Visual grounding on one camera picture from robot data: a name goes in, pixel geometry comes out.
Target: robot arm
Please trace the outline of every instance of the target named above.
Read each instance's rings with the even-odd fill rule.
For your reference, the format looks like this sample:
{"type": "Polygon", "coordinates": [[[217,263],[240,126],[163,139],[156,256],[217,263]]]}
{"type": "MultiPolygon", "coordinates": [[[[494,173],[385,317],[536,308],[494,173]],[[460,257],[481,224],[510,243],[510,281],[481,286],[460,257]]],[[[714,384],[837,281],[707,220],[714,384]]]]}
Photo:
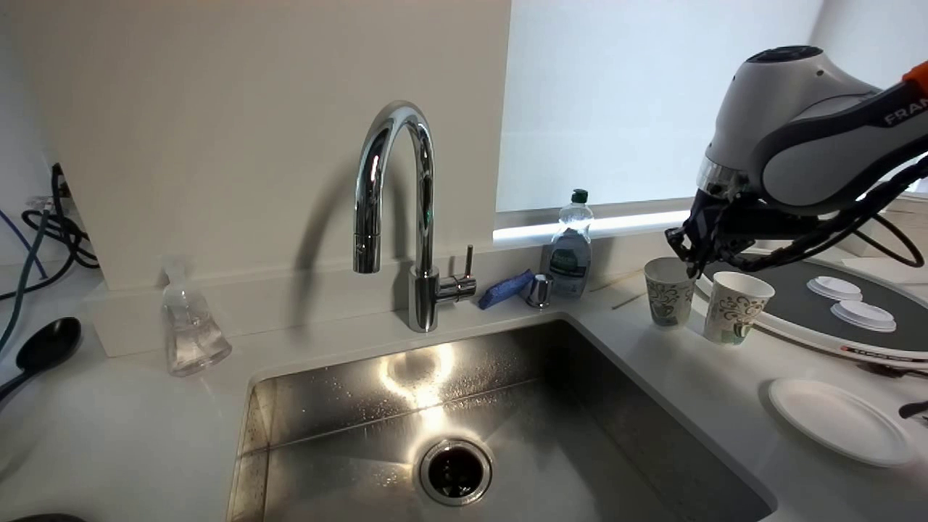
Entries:
{"type": "Polygon", "coordinates": [[[855,231],[919,176],[928,176],[928,62],[875,89],[814,47],[769,49],[733,75],[690,217],[666,240],[692,275],[711,262],[791,263],[855,231]],[[763,239],[791,243],[745,256],[763,239]]]}

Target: countertop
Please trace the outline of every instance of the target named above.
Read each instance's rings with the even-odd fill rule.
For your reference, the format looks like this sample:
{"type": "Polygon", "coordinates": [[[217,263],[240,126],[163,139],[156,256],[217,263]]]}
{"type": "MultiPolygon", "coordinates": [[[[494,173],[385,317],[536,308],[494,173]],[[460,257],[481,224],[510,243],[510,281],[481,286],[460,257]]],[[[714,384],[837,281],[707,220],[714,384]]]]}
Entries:
{"type": "MultiPolygon", "coordinates": [[[[656,329],[639,294],[640,275],[547,310],[529,310],[520,301],[475,310],[460,301],[440,310],[434,333],[410,333],[392,313],[336,317],[313,326],[311,337],[302,331],[243,337],[228,359],[198,378],[170,378],[160,352],[105,358],[83,320],[88,333],[76,359],[37,378],[0,408],[0,518],[27,514],[76,514],[88,522],[226,518],[252,379],[547,320],[574,323],[662,404],[761,478],[778,500],[769,518],[926,518],[928,426],[900,420],[913,462],[874,469],[787,426],[769,408],[763,389],[778,378],[811,378],[893,416],[900,404],[928,398],[928,378],[875,378],[766,331],[755,331],[745,344],[711,344],[701,339],[700,308],[681,329],[656,329]]],[[[33,308],[21,339],[44,320],[70,310],[78,305],[33,308]]],[[[4,353],[0,378],[8,375],[12,353],[4,353]]]]}

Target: stainless steel sink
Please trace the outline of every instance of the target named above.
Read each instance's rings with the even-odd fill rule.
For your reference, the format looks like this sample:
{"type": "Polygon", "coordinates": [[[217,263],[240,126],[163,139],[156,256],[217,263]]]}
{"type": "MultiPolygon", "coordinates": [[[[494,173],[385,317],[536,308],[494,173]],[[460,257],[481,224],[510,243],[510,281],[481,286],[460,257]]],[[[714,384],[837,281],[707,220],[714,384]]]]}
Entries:
{"type": "Polygon", "coordinates": [[[252,384],[228,516],[763,518],[771,495],[568,323],[252,384]]]}

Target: faucet spout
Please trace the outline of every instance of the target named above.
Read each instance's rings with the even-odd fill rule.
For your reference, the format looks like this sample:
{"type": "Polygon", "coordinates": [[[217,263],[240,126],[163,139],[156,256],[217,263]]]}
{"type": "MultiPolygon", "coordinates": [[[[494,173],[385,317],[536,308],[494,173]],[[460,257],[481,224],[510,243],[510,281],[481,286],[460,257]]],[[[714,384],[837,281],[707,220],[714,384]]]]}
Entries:
{"type": "Polygon", "coordinates": [[[433,272],[433,134],[426,115],[410,105],[385,105],[372,123],[355,181],[355,269],[381,269],[381,192],[389,152],[401,131],[410,131],[417,170],[417,269],[433,272]]]}
{"type": "Polygon", "coordinates": [[[450,284],[437,281],[433,269],[433,231],[434,231],[434,208],[433,208],[433,134],[424,111],[410,101],[385,105],[372,131],[366,136],[357,176],[355,176],[355,272],[378,272],[381,269],[381,192],[389,165],[389,152],[401,131],[410,131],[417,170],[417,262],[411,268],[410,284],[410,329],[411,331],[434,331],[437,298],[465,298],[475,294],[475,279],[469,275],[473,250],[466,250],[466,272],[450,284]]]}

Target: sink drain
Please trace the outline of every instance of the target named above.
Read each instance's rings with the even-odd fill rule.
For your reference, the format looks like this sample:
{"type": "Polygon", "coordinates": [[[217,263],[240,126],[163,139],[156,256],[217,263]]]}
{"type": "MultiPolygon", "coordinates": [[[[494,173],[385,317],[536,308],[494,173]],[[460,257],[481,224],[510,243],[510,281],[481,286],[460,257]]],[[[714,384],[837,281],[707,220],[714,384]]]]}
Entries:
{"type": "Polygon", "coordinates": [[[487,494],[494,466],[473,440],[444,439],[424,455],[417,478],[434,501],[460,508],[487,494]]]}

